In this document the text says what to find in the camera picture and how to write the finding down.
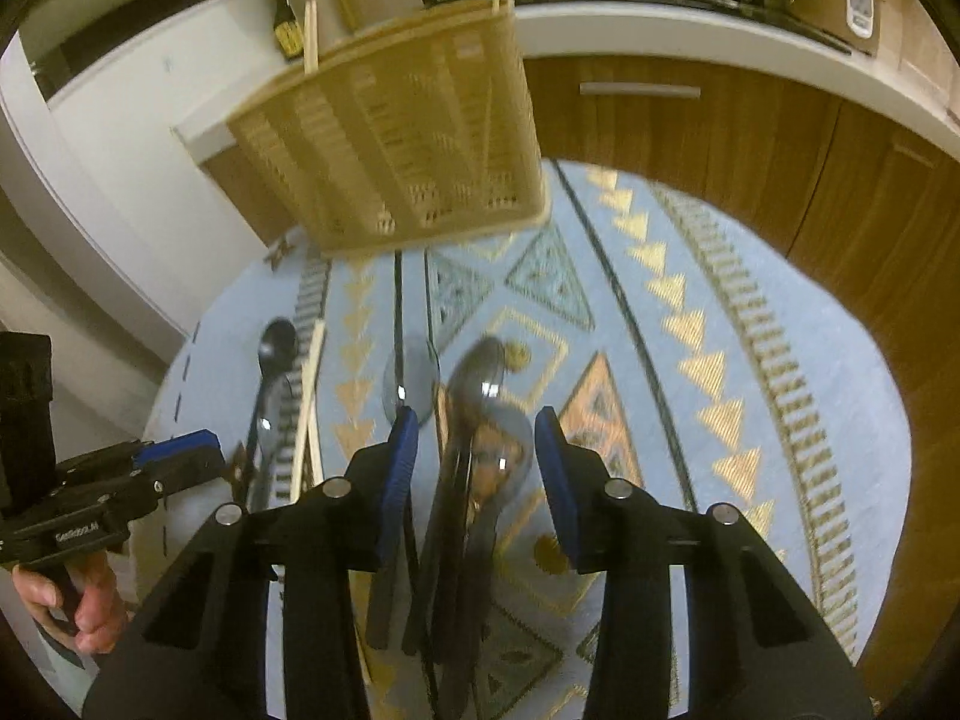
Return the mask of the black plastic spoon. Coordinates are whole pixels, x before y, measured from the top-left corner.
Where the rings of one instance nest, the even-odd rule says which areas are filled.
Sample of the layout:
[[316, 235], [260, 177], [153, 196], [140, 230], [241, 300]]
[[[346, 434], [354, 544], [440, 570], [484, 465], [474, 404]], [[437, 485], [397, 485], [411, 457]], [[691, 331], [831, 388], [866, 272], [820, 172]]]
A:
[[281, 444], [281, 405], [291, 392], [288, 374], [298, 357], [298, 333], [288, 319], [272, 320], [260, 335], [260, 383], [239, 468], [238, 500], [249, 511], [267, 507], [274, 460]]

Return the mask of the tan plastic utensil basket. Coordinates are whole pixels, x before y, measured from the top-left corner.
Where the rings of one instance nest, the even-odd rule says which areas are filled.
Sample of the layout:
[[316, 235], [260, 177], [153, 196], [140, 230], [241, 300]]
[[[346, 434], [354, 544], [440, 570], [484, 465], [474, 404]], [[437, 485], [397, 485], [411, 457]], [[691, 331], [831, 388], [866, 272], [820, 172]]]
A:
[[366, 29], [252, 94], [228, 128], [327, 257], [540, 226], [550, 193], [512, 0]]

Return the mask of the soy sauce bottle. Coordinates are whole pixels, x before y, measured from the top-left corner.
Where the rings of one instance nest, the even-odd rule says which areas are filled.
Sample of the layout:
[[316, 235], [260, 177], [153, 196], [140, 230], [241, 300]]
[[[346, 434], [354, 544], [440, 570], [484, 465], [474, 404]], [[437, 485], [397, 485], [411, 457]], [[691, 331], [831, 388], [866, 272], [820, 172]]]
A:
[[302, 57], [301, 28], [288, 0], [274, 0], [274, 37], [277, 47], [288, 62]]

